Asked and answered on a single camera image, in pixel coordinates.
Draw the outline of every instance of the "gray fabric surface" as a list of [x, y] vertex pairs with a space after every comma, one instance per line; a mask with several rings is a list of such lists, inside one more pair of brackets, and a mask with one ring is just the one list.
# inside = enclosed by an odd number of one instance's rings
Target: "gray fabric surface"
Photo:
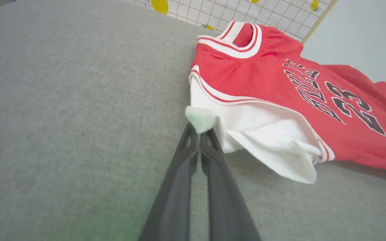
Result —
[[[136, 240], [210, 33], [116, 0], [0, 7], [0, 241]], [[386, 240], [386, 171], [325, 163], [306, 185], [244, 151], [228, 162], [263, 240]], [[207, 240], [200, 169], [193, 183], [191, 237]]]

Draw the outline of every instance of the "wooden trim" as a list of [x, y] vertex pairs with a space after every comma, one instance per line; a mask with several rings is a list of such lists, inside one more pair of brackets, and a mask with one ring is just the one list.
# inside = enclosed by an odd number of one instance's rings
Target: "wooden trim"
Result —
[[320, 16], [320, 18], [317, 20], [317, 22], [312, 26], [311, 30], [309, 30], [308, 34], [303, 38], [302, 43], [305, 43], [306, 40], [312, 35], [312, 33], [315, 31], [315, 29], [320, 25], [321, 21], [327, 16], [328, 12], [333, 8], [333, 6], [336, 4], [337, 0], [331, 1], [331, 3], [328, 5], [328, 7], [325, 9], [323, 14]]

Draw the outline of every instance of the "basketball jersey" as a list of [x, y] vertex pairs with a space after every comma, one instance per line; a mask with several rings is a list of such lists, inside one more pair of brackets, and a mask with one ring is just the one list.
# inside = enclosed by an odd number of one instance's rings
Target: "basketball jersey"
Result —
[[386, 169], [386, 83], [303, 59], [302, 49], [251, 23], [199, 36], [187, 118], [198, 133], [214, 128], [225, 153], [245, 148], [300, 182], [315, 182], [314, 164], [331, 160]]

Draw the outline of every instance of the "white wall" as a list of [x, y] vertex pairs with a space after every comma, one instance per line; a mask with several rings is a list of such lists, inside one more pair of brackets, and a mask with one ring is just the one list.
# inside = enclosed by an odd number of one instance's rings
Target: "white wall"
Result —
[[386, 81], [386, 0], [338, 0], [306, 41], [302, 57], [348, 64]]

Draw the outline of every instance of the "grid patterned wall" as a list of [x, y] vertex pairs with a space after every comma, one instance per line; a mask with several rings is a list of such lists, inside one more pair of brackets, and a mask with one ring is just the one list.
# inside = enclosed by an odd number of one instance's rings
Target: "grid patterned wall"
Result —
[[[154, 10], [151, 0], [124, 1]], [[320, 0], [313, 11], [312, 0], [168, 0], [167, 15], [216, 32], [224, 31], [231, 20], [274, 26], [302, 41], [331, 1]]]

